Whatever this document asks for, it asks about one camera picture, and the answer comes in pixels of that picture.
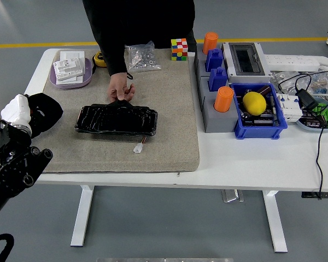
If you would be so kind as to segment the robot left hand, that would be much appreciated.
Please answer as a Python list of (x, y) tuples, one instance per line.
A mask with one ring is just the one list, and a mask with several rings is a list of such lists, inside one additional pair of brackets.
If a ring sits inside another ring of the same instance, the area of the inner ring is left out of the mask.
[(39, 99), (38, 93), (35, 95), (18, 94), (16, 95), (1, 111), (1, 119), (9, 123), (15, 128), (31, 132), (33, 114), (37, 116), (45, 116), (42, 108), (42, 101)]

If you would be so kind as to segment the person's right hand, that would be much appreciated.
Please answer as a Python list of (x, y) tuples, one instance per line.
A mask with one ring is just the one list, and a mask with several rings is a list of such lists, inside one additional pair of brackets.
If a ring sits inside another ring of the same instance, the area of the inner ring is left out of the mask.
[(107, 95), (111, 103), (117, 100), (129, 102), (132, 100), (135, 91), (134, 84), (127, 84), (127, 73), (116, 73), (110, 77)]

